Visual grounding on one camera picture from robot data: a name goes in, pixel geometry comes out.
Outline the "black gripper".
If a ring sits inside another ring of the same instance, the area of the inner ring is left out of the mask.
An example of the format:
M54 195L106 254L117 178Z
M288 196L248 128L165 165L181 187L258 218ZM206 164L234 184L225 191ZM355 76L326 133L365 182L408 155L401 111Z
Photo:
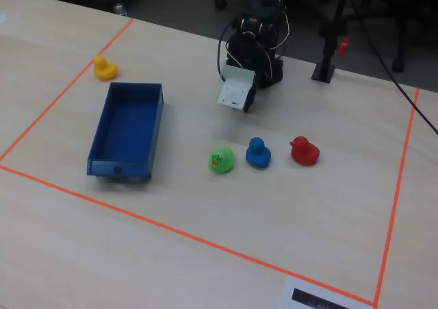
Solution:
M243 111L248 112L253 104L257 90L257 74L261 72L265 64L266 52L256 38L251 34L233 34L227 42L226 63L231 66L240 67L254 71L251 78L244 81L247 90Z

